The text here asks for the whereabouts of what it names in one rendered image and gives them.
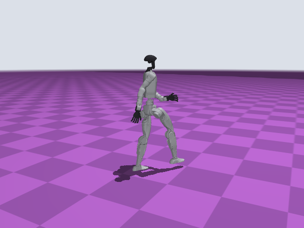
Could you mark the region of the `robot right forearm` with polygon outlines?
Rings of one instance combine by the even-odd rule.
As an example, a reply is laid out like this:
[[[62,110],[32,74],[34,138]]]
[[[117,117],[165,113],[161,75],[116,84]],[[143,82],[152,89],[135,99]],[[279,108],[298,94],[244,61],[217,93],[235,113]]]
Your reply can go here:
[[[143,93],[144,93],[145,89],[144,88],[140,88],[139,92],[138,92],[138,95],[137,95],[137,102],[136,102],[136,105],[137,105],[137,109],[136,110],[139,110],[141,109],[141,105],[142,105],[142,101],[143,101]]]

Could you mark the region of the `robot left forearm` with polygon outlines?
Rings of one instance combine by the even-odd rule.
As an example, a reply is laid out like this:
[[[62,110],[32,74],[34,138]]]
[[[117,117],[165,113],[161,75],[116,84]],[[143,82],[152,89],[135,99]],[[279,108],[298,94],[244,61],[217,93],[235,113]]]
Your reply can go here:
[[[167,101],[167,98],[166,98],[166,97],[161,96],[161,95],[160,95],[159,93],[157,93],[157,92],[156,92],[155,98],[157,98],[157,99],[160,100],[161,102],[162,102],[162,101]]]

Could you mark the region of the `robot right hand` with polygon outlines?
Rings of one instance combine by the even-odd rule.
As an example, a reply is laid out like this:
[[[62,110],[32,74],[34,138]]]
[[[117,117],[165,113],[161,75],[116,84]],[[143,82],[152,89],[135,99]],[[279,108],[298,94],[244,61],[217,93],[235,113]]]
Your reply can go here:
[[[135,108],[135,113],[133,114],[133,118],[132,118],[132,120],[131,121],[133,121],[133,119],[134,119],[134,121],[133,121],[133,123],[138,123],[139,122],[139,118],[140,118],[140,121],[141,121],[141,114],[140,114],[140,111],[141,111],[141,109],[140,109],[140,111],[139,110],[136,110],[137,109],[137,106],[136,106],[136,108]],[[136,120],[135,120],[136,119]]]

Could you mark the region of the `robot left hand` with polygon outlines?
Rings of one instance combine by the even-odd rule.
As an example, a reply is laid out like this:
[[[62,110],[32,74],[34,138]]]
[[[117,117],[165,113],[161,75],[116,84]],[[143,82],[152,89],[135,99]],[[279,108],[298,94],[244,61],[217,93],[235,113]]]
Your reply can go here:
[[[171,101],[177,101],[178,102],[178,97],[177,95],[173,95],[174,93],[172,93],[171,95],[169,96],[164,96],[167,98],[167,101],[171,100]]]

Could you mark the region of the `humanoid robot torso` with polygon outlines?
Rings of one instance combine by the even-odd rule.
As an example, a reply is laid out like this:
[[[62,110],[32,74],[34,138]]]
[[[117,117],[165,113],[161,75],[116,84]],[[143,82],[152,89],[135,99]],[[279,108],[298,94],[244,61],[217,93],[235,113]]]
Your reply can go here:
[[[150,72],[154,73],[152,70],[150,70],[148,72],[144,72],[143,82],[146,80],[146,78],[147,78],[147,76]],[[156,96],[156,87],[157,87],[157,76],[149,84],[149,86],[145,88],[146,94],[144,94],[144,98],[148,98],[148,100],[146,101],[146,105],[143,106],[143,112],[144,112],[145,115],[152,116],[153,115],[152,114],[152,109],[157,108],[156,105],[153,104],[154,100],[151,99],[151,98],[155,98],[155,96]]]

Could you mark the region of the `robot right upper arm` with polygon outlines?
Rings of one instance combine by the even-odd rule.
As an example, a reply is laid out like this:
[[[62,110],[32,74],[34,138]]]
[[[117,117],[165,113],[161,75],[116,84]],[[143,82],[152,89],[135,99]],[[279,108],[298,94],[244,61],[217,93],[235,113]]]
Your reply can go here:
[[[146,88],[149,86],[149,84],[155,79],[156,75],[152,72],[150,72],[146,78],[146,80],[143,82],[140,88]],[[144,91],[143,95],[146,94],[146,90]]]

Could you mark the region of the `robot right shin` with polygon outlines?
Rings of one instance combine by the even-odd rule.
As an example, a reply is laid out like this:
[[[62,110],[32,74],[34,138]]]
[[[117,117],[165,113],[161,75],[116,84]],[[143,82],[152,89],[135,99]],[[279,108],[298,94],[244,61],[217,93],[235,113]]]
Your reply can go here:
[[[176,135],[175,135],[175,132],[169,132],[168,133],[168,139],[167,139],[167,143],[168,143],[168,146],[171,150],[171,153],[172,153],[172,157],[174,159],[178,159],[177,158],[177,142],[176,142]]]

